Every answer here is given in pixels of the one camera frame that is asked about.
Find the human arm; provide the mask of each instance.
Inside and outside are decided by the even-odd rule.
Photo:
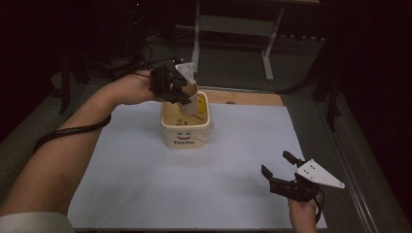
[[[150,71],[140,71],[149,76]],[[126,76],[94,93],[60,129],[96,124],[120,104],[155,100],[150,79]],[[42,145],[28,161],[0,209],[0,216],[26,212],[67,215],[91,159],[101,129],[61,137]]]
[[[288,198],[291,224],[295,233],[316,233],[316,202],[297,202]]]

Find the dark background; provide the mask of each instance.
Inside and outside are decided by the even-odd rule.
[[[331,8],[292,8],[279,32],[296,40],[327,37],[314,67],[338,64],[339,88],[412,222],[412,7],[409,1],[344,3],[348,9],[339,20]],[[211,1],[206,9],[213,12],[216,4]],[[244,15],[242,5],[231,8],[238,9],[232,13]],[[247,8],[248,17],[271,16],[270,10]],[[111,56],[139,55],[141,44],[130,40],[139,42],[150,30],[173,39],[175,24],[193,25],[194,20],[194,1],[189,0],[9,0],[0,9],[0,141],[53,92],[50,76],[60,70],[61,57],[69,51],[110,63]]]

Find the plastic container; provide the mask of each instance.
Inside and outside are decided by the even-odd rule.
[[[197,110],[183,114],[177,104],[161,104],[161,127],[166,146],[170,149],[200,149],[210,136],[210,109],[206,93],[199,91]]]

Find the sleeve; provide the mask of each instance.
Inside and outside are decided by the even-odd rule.
[[[75,233],[67,216],[53,212],[0,216],[1,233]]]

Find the white paper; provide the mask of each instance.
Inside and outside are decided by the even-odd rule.
[[[73,198],[75,228],[292,228],[287,199],[261,174],[294,180],[283,158],[302,152],[286,107],[211,104],[211,138],[202,149],[170,150],[160,104],[119,106],[97,143]],[[326,228],[322,217],[319,228]]]

